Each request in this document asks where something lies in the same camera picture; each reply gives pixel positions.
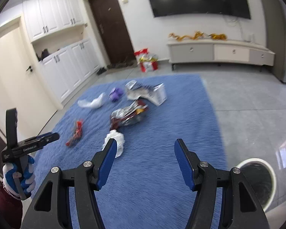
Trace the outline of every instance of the tv stand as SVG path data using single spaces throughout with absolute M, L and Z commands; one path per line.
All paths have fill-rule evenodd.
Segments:
M 241 63 L 273 66 L 275 53 L 266 47 L 238 40 L 170 40 L 172 71 L 175 64 L 192 62 Z

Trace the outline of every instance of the blue gripper pad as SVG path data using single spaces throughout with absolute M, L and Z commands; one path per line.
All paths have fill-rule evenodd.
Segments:
M 116 141 L 113 140 L 111 146 L 104 157 L 103 162 L 98 170 L 98 181 L 96 183 L 97 188 L 100 190 L 107 182 L 114 158 L 116 157 L 117 144 Z
M 194 170 L 190 165 L 190 162 L 188 161 L 187 156 L 184 153 L 184 150 L 182 149 L 181 145 L 179 144 L 178 140 L 175 141 L 175 156 L 177 158 L 180 170 L 182 172 L 183 180 L 190 188 L 190 190 L 194 190 L 195 188 L 195 183 L 194 183 Z

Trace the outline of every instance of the metal screw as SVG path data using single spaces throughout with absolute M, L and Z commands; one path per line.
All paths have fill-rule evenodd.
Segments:
M 209 166 L 209 163 L 206 161 L 201 161 L 199 164 L 201 167 L 208 167 Z
M 92 162 L 91 161 L 86 161 L 84 162 L 84 166 L 85 167 L 90 167 L 92 165 Z
M 232 168 L 232 171 L 233 171 L 235 174 L 239 174 L 239 173 L 240 173 L 240 169 L 237 168 L 237 167 Z
M 51 169 L 51 172 L 52 172 L 52 173 L 56 173 L 58 170 L 59 170 L 58 167 L 53 167 L 53 168 Z

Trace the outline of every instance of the carpet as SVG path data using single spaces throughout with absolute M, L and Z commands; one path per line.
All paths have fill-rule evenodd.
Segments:
M 102 92 L 108 96 L 114 87 L 124 88 L 128 81 L 93 86 L 80 99 L 93 100 Z M 149 85 L 164 83 L 168 98 L 159 107 L 145 100 L 149 110 L 144 121 L 120 128 L 125 137 L 124 152 L 114 160 L 106 185 L 95 192 L 98 207 L 108 229 L 185 228 L 195 192 L 184 183 L 174 142 L 182 138 L 201 160 L 226 169 L 216 116 L 199 75 L 157 76 L 137 81 Z M 70 169 L 91 160 L 109 133 L 111 112 L 131 103 L 124 95 L 116 103 L 106 99 L 97 110 L 80 108 L 77 102 L 73 104 L 53 130 L 60 134 L 60 140 L 36 154 L 37 188 L 52 167 Z M 77 119 L 84 120 L 83 137 L 76 146 L 68 148 L 65 142 L 72 135 Z M 219 223 L 220 204 L 221 189 L 217 189 L 211 227 L 214 229 Z M 78 229 L 73 188 L 70 208 L 73 228 Z

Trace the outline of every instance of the hand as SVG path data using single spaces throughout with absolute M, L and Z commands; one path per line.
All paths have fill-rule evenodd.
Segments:
M 21 187 L 25 194 L 31 193 L 31 191 L 35 188 L 35 175 L 34 171 L 34 159 L 29 156 L 28 158 L 28 166 L 23 172 L 24 179 L 21 181 Z M 17 165 L 14 163 L 6 163 L 3 166 L 3 186 L 5 190 L 14 198 L 20 199 L 20 195 L 17 191 L 16 184 L 14 182 L 14 177 L 21 177 L 21 173 L 17 172 Z

